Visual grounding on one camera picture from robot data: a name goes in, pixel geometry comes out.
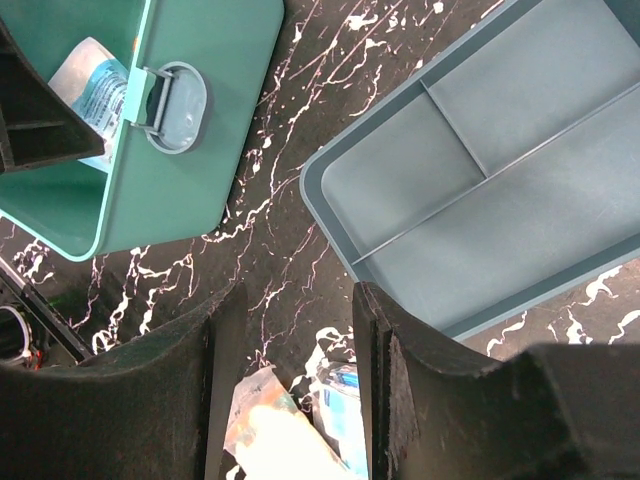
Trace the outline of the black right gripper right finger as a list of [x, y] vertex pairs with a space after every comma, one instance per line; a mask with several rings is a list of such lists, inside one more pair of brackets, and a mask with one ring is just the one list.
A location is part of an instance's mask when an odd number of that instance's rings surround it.
[[352, 317], [373, 479], [635, 479], [639, 348], [538, 344], [499, 361], [359, 282]]

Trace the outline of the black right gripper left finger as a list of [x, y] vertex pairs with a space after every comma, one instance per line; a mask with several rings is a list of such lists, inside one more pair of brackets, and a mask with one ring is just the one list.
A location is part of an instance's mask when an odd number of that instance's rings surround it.
[[1, 370], [5, 479], [215, 479], [247, 326], [236, 283], [73, 367]]

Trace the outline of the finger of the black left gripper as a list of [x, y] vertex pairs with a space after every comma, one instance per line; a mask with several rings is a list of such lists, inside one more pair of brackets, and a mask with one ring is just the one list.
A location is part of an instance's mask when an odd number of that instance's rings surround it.
[[104, 143], [48, 85], [73, 37], [27, 17], [1, 20], [1, 172], [100, 155]]

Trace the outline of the blue cotton swab bag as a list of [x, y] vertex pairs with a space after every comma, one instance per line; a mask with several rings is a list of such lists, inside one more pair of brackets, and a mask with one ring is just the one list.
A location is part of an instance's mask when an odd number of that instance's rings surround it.
[[101, 138], [104, 153], [81, 162], [105, 173], [111, 170], [116, 134], [127, 92], [128, 71], [93, 37], [81, 41], [48, 85]]

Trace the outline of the cotton balls clear bag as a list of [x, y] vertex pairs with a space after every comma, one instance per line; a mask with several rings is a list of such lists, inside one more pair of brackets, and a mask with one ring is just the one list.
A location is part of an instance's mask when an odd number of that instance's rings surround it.
[[349, 479], [351, 474], [271, 366], [235, 387], [224, 449], [247, 479]]

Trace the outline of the teal medicine kit box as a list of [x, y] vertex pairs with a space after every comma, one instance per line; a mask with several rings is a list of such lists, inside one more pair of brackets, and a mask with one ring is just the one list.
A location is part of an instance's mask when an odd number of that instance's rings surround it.
[[3, 2], [39, 78], [93, 38], [129, 79], [111, 164], [4, 174], [2, 215], [71, 261], [214, 230], [283, 18], [280, 1]]

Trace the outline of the blue bandage packets bag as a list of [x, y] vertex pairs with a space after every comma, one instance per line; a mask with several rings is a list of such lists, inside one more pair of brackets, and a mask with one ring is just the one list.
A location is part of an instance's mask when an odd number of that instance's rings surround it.
[[321, 365], [310, 391], [314, 425], [347, 469], [357, 479], [368, 479], [357, 366], [338, 362]]

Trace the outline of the blue divided tray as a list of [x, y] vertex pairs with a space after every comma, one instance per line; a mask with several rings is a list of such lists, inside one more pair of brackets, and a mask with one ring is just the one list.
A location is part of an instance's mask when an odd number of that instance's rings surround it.
[[355, 281], [455, 339], [636, 258], [638, 3], [502, 3], [300, 193]]

